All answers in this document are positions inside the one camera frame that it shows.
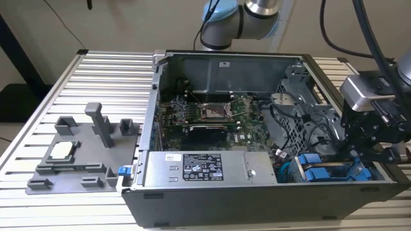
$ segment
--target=aluminum extrusion table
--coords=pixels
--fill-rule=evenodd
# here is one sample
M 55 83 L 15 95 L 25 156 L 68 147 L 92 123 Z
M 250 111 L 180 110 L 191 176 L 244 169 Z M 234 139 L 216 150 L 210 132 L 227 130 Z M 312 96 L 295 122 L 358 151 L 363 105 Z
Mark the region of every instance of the aluminum extrusion table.
M 347 75 L 356 73 L 351 64 L 336 58 L 315 58 L 315 61 L 338 88 Z M 13 231 L 143 230 L 118 192 L 29 196 L 24 189 L 56 133 L 53 124 L 60 116 L 91 122 L 84 108 L 95 101 L 103 104 L 103 114 L 110 121 L 132 118 L 143 125 L 152 74 L 151 53 L 90 51 L 76 55 L 0 157 L 0 228 Z M 411 179 L 411 165 L 400 167 Z M 370 203 L 342 221 L 187 227 L 184 230 L 406 231 L 411 230 L 411 190 L 387 202 Z

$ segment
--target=motherboard chip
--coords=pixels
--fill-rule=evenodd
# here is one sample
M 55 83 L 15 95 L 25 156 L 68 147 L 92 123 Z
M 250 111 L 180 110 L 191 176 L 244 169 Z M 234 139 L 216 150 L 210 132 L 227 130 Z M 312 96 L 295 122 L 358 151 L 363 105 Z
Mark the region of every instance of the motherboard chip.
M 203 115 L 206 119 L 226 118 L 226 110 L 222 104 L 204 105 Z

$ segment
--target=black wire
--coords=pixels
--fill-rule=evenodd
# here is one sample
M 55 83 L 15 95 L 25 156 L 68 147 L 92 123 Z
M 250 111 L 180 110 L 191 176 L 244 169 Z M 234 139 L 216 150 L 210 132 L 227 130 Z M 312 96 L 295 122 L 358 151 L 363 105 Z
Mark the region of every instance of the black wire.
M 314 144 L 311 144 L 307 148 L 306 148 L 306 151 L 308 151 L 311 148 L 314 148 L 316 145 L 319 145 L 320 143 L 324 143 L 324 142 L 332 142 L 331 140 L 320 140 L 320 141 L 316 141 Z
M 83 49 L 86 49 L 84 44 L 82 43 L 82 41 L 79 40 L 78 36 L 74 34 L 74 32 L 72 32 L 72 31 L 70 30 L 70 28 L 67 27 L 67 25 L 66 25 L 66 23 L 64 23 L 63 19 L 60 18 L 59 14 L 58 14 L 58 12 L 53 10 L 53 8 L 51 7 L 49 3 L 48 3 L 45 0 L 43 0 L 43 1 L 44 1 L 44 2 L 45 2 L 45 4 L 49 6 L 49 8 L 51 8 L 52 12 L 53 12 L 53 13 L 55 13 L 55 15 L 58 16 L 58 18 L 59 18 L 59 20 L 60 20 L 60 22 L 62 22 L 62 24 L 63 24 L 64 28 L 68 30 L 68 32 L 71 33 L 71 35 L 76 38 L 76 40 L 79 41 L 79 43 L 80 43 L 80 44 L 82 44 L 82 46 L 83 46 Z
M 274 104 L 270 105 L 270 114 L 271 114 L 272 119 L 275 120 L 278 125 L 283 128 L 283 130 L 286 131 L 286 134 L 287 134 L 286 142 L 283 144 L 283 147 L 280 148 L 280 150 L 283 150 L 287 147 L 287 144 L 288 144 L 290 139 L 291 139 L 291 135 L 290 135 L 290 131 L 287 130 L 286 126 L 282 124 L 282 122 L 275 117 L 275 114 L 274 114 Z
M 307 146 L 307 147 L 310 147 L 310 145 L 311 145 L 311 144 L 310 144 L 311 136 L 312 136 L 315 130 L 316 130 L 320 126 L 324 126 L 324 128 L 326 128 L 327 131 L 328 131 L 328 125 L 327 125 L 326 123 L 319 123 L 319 124 L 316 124 L 316 125 L 312 127 L 312 129 L 310 130 L 310 132 L 308 132 L 308 138 L 307 138 L 307 140 L 306 140 L 306 146 Z
M 279 112 L 283 116 L 286 116 L 286 117 L 288 117 L 288 118 L 291 118 L 291 119 L 302 119 L 302 117 L 294 116 L 294 115 L 286 113 L 286 112 L 276 106 L 275 103 L 272 103 L 271 105 L 272 105 L 272 107 L 275 108 L 276 112 Z
M 328 35 L 327 35 L 327 32 L 326 32 L 326 26 L 324 26 L 324 11 L 326 11 L 326 0 L 322 1 L 322 6 L 320 6 L 320 29 L 322 29 L 322 35 L 323 35 L 323 38 L 326 40 L 326 43 L 328 44 L 330 47 L 332 47 L 334 49 L 336 49 L 338 51 L 346 53 L 346 54 L 350 54 L 350 55 L 354 55 L 354 56 L 358 56 L 358 57 L 363 57 L 363 58 L 370 58 L 370 59 L 374 59 L 374 56 L 370 55 L 370 54 L 364 54 L 364 53 L 359 53 L 359 52 L 355 52 L 355 51 L 350 51 L 339 46 L 336 46 L 330 38 L 328 38 Z M 390 63 L 394 62 L 394 58 L 384 58 Z
M 199 29 L 199 32 L 198 34 L 195 35 L 195 38 L 194 38 L 194 42 L 192 42 L 192 50 L 195 50 L 195 42 L 198 40 L 198 37 L 200 35 L 200 38 L 202 38 L 202 34 L 203 34 L 203 29 L 204 29 L 204 26 L 206 26 L 206 23 L 207 21 L 210 20 L 215 10 L 216 10 L 216 7 L 218 7 L 218 4 L 219 4 L 220 0 L 218 0 L 216 4 L 214 5 L 212 9 L 211 9 L 211 5 L 212 5 L 212 0 L 210 0 L 210 5 L 208 5 L 208 10 L 207 10 L 207 14 L 204 16 L 204 21 L 203 21 L 203 24 L 202 24 L 202 27 Z
M 7 142 L 12 142 L 9 139 L 0 137 L 0 140 L 4 140 Z
M 383 73 L 384 79 L 388 81 L 392 87 L 396 100 L 402 106 L 400 110 L 403 111 L 403 115 L 408 119 L 410 118 L 410 114 L 408 114 L 410 106 L 407 104 L 406 95 L 400 87 L 400 83 L 398 80 L 399 79 L 398 74 L 395 74 L 392 69 L 390 68 L 390 65 L 384 59 L 384 55 L 380 51 L 380 48 L 379 48 L 379 45 L 375 39 L 375 35 L 371 29 L 371 25 L 370 25 L 364 3 L 362 0 L 352 0 L 352 4 L 354 4 L 354 9 L 355 9 L 355 13 L 358 16 L 358 20 L 359 20 L 360 30 L 364 35 L 371 54 L 374 56 L 380 72 Z

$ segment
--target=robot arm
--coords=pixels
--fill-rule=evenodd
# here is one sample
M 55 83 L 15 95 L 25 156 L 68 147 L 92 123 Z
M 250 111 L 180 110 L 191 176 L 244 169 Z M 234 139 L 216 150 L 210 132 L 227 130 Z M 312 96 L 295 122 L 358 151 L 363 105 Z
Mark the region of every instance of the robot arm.
M 227 50 L 234 39 L 262 39 L 276 31 L 278 0 L 247 0 L 244 5 L 239 5 L 236 0 L 214 0 L 211 8 L 215 7 L 215 11 L 211 16 L 208 7 L 210 2 L 203 12 L 203 50 Z

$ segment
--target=blue latch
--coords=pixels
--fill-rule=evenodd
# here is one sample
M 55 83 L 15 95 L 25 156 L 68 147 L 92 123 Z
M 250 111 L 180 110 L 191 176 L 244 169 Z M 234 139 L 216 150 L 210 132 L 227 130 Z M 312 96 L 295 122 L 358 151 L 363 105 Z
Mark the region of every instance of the blue latch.
M 320 156 L 316 153 L 304 153 L 298 157 L 300 164 L 322 163 Z
M 306 171 L 306 176 L 308 181 L 327 181 L 331 177 L 323 167 L 311 168 Z
M 119 167 L 119 176 L 128 177 L 131 176 L 131 167 Z

